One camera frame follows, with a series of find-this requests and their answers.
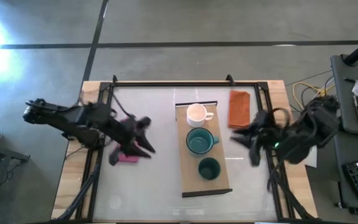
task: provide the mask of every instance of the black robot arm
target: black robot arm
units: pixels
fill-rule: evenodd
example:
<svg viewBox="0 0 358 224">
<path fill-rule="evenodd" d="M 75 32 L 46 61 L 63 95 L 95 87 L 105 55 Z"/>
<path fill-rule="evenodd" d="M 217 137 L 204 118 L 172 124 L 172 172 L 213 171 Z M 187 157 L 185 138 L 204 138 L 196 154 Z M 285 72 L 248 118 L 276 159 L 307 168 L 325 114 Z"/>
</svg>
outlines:
<svg viewBox="0 0 358 224">
<path fill-rule="evenodd" d="M 270 171 L 267 187 L 269 189 L 271 180 L 281 186 L 302 219 L 314 219 L 314 217 L 299 203 L 276 170 L 283 165 L 284 160 L 292 164 L 303 161 L 312 146 L 324 147 L 338 131 L 339 121 L 336 118 L 338 108 L 339 104 L 333 96 L 315 98 L 305 106 L 300 117 L 291 125 L 289 113 L 285 109 L 260 111 L 249 127 L 235 130 L 235 135 L 231 138 L 249 149 L 252 166 L 259 166 L 261 148 L 275 151 L 281 161 Z M 279 110 L 286 116 L 284 127 L 277 125 L 274 120 L 273 113 Z"/>
<path fill-rule="evenodd" d="M 111 116 L 113 110 L 104 103 L 88 103 L 84 106 L 64 107 L 47 103 L 43 99 L 26 102 L 28 105 L 23 118 L 31 124 L 48 124 L 63 131 L 63 136 L 76 137 L 87 148 L 103 145 L 100 142 L 100 132 L 118 142 L 120 146 L 114 150 L 110 163 L 115 165 L 119 152 L 127 156 L 150 158 L 140 147 L 155 152 L 145 137 L 145 130 L 151 120 L 144 117 L 136 120 L 130 116 L 123 121 L 117 121 Z"/>
</svg>

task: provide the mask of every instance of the wooden table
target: wooden table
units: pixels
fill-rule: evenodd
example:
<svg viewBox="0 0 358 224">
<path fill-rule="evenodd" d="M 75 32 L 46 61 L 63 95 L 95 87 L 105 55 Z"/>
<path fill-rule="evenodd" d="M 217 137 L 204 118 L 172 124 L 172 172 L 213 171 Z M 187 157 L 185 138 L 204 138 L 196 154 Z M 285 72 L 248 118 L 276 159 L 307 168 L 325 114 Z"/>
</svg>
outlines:
<svg viewBox="0 0 358 224">
<path fill-rule="evenodd" d="M 247 80 L 244 82 L 257 82 L 257 81 Z M 270 99 L 273 108 L 280 107 L 280 108 L 287 109 L 289 112 L 291 111 L 284 81 L 261 80 L 260 82 L 268 83 Z M 82 87 L 84 101 L 96 101 L 99 93 L 100 83 L 101 82 L 97 82 L 97 81 L 84 82 Z M 284 117 L 280 113 L 275 113 L 275 119 L 279 123 L 284 121 Z M 79 147 L 80 144 L 78 142 L 75 141 L 70 142 L 68 145 L 67 154 L 77 150 Z M 80 150 L 77 153 L 70 156 L 69 159 L 65 161 L 63 165 L 62 175 L 60 177 L 60 183 L 58 186 L 55 205 L 53 206 L 51 218 L 59 217 L 77 195 L 81 187 L 83 171 L 85 168 L 86 153 L 87 153 L 86 149 Z M 94 164 L 94 161 L 96 159 L 96 154 L 97 152 L 94 152 L 92 164 Z M 309 179 L 306 173 L 305 165 L 303 163 L 297 165 L 291 165 L 285 163 L 285 168 L 286 168 L 288 183 L 291 191 L 294 193 L 295 197 L 299 200 L 302 206 L 304 206 L 312 216 L 317 217 L 317 211 L 314 205 L 313 196 L 311 194 Z M 279 191 L 280 191 L 279 192 L 280 201 L 282 203 L 284 217 L 288 217 L 285 197 L 282 194 L 281 190 Z M 90 192 L 91 189 L 89 189 L 87 196 L 85 197 L 85 203 L 84 203 L 83 215 L 82 215 L 84 218 L 88 213 Z"/>
</svg>

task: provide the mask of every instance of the white mug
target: white mug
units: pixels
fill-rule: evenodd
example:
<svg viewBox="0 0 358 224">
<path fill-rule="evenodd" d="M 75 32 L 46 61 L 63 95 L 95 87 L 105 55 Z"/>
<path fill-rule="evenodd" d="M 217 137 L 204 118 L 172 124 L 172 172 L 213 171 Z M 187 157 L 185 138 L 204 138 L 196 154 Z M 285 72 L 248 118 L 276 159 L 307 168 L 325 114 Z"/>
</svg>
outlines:
<svg viewBox="0 0 358 224">
<path fill-rule="evenodd" d="M 193 103 L 186 111 L 187 123 L 194 128 L 201 127 L 205 121 L 214 117 L 214 113 L 208 113 L 205 106 L 199 103 Z"/>
</svg>

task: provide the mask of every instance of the cable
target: cable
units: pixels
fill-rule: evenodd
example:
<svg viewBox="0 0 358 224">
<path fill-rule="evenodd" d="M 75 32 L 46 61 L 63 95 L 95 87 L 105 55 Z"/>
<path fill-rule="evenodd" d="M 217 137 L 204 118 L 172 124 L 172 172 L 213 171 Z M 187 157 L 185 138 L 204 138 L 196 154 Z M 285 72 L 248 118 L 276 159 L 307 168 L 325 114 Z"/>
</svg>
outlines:
<svg viewBox="0 0 358 224">
<path fill-rule="evenodd" d="M 122 105 L 120 104 L 120 102 L 118 101 L 118 99 L 116 98 L 116 96 L 115 96 L 114 93 L 112 93 L 112 97 L 116 100 L 118 106 L 120 107 L 120 109 L 122 110 L 122 112 L 124 112 L 124 114 L 126 114 L 128 117 L 133 117 L 133 116 L 134 116 L 134 115 L 129 114 L 128 112 L 126 112 L 126 111 L 124 110 L 124 108 L 122 107 Z"/>
<path fill-rule="evenodd" d="M 303 100 L 303 94 L 305 94 L 306 90 L 310 89 L 310 87 L 306 87 L 302 93 L 301 93 L 301 103 L 302 103 L 302 106 L 305 107 L 305 101 Z"/>
<path fill-rule="evenodd" d="M 11 180 L 12 178 L 13 178 L 13 170 L 14 169 L 16 169 L 16 168 L 18 168 L 20 165 L 22 165 L 22 163 L 19 163 L 19 164 L 17 164 L 17 165 L 15 165 L 12 169 L 10 169 L 10 170 L 8 170 L 8 168 L 6 168 L 6 176 L 5 176 L 5 179 L 2 181 L 2 182 L 0 182 L 0 185 L 2 185 L 2 184 L 5 184 L 5 182 L 7 181 L 7 180 Z"/>
<path fill-rule="evenodd" d="M 313 124 L 313 132 L 309 135 L 309 137 L 305 140 L 306 142 L 309 141 L 311 138 L 313 138 L 316 133 L 317 133 L 317 123 L 316 123 L 316 120 L 314 119 L 313 115 L 311 114 L 311 106 L 312 105 L 308 105 L 308 107 L 306 108 L 307 110 L 307 113 L 309 115 L 309 118 Z M 294 147 L 293 149 L 289 150 L 281 159 L 281 161 L 273 168 L 272 172 L 270 173 L 269 175 L 269 178 L 267 180 L 267 190 L 270 190 L 270 183 L 271 183 L 271 179 L 272 179 L 272 176 L 274 174 L 274 172 L 280 167 L 283 165 L 285 159 L 287 159 L 288 156 L 290 156 L 291 153 L 293 153 L 295 151 L 295 149 L 298 149 L 301 145 L 297 145 L 297 147 Z"/>
<path fill-rule="evenodd" d="M 292 105 L 290 105 L 294 110 L 296 110 L 296 112 L 299 112 L 299 113 L 301 113 L 301 111 L 300 110 L 298 110 L 298 109 L 296 109 L 294 106 L 292 106 Z"/>
<path fill-rule="evenodd" d="M 295 82 L 291 82 L 291 83 L 289 83 L 289 84 L 286 84 L 286 86 L 292 85 L 292 84 L 297 83 L 297 82 L 302 82 L 302 81 L 308 80 L 308 79 L 310 79 L 310 78 L 317 77 L 317 76 L 319 76 L 319 75 L 323 75 L 323 74 L 328 73 L 328 72 L 330 72 L 330 71 L 332 71 L 332 69 L 331 69 L 331 70 L 328 70 L 328 71 L 325 71 L 325 72 L 321 72 L 321 73 L 319 73 L 319 74 L 317 74 L 317 75 L 312 75 L 312 76 L 310 76 L 310 77 L 308 77 L 308 78 L 303 78 L 303 79 L 301 79 L 301 80 L 298 80 L 298 81 L 295 81 Z"/>
<path fill-rule="evenodd" d="M 328 79 L 329 81 L 325 84 L 325 85 L 328 85 L 329 83 L 331 83 L 332 81 L 334 81 L 333 78 L 329 78 Z M 332 86 L 330 86 L 328 89 L 324 90 L 324 87 L 322 87 L 316 94 L 315 96 L 313 96 L 313 99 L 316 98 L 316 96 L 325 96 L 326 93 L 332 89 L 333 87 L 335 86 L 335 84 L 333 84 Z"/>
<path fill-rule="evenodd" d="M 310 87 L 310 88 L 316 90 L 317 92 L 319 91 L 319 88 L 317 88 L 317 87 L 315 87 L 315 86 L 312 86 L 312 85 L 310 85 L 310 84 L 304 83 L 304 82 L 297 82 L 297 83 L 295 83 L 294 85 L 292 85 L 292 96 L 293 96 L 293 98 L 295 99 L 295 101 L 298 103 L 299 107 L 300 107 L 301 109 L 303 109 L 304 107 L 302 106 L 302 104 L 299 102 L 298 98 L 297 98 L 296 95 L 295 95 L 295 87 L 296 87 L 297 85 L 305 85 L 305 86 L 307 86 L 307 87 Z"/>
<path fill-rule="evenodd" d="M 78 152 L 79 150 L 81 150 L 81 149 L 83 149 L 83 148 L 84 148 L 84 146 L 81 146 L 79 149 L 75 150 L 74 152 L 69 153 L 69 154 L 65 157 L 65 160 L 66 160 L 69 156 L 71 156 L 72 154 Z"/>
</svg>

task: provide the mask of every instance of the mug handle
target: mug handle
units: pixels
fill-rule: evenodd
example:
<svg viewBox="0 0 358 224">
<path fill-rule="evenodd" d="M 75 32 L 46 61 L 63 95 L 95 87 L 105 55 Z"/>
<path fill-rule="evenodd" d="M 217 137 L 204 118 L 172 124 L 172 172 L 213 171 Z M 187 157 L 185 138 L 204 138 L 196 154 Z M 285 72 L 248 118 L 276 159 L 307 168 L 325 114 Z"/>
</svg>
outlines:
<svg viewBox="0 0 358 224">
<path fill-rule="evenodd" d="M 214 139 L 214 144 L 219 143 L 219 137 L 213 136 L 213 139 Z"/>
<path fill-rule="evenodd" d="M 206 113 L 206 117 L 205 117 L 206 121 L 210 121 L 212 120 L 212 118 L 214 118 L 214 113 Z"/>
</svg>

